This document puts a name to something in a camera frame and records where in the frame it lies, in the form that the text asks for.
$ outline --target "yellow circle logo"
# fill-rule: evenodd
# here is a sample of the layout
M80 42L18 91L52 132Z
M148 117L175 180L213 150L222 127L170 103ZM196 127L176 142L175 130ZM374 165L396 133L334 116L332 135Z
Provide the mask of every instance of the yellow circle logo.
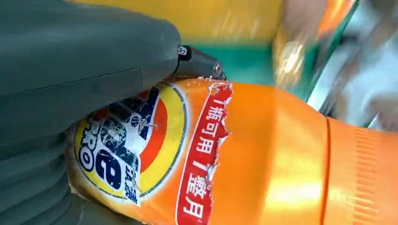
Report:
M159 84L82 120L75 135L75 156L93 185L139 205L172 173L186 124L181 93Z

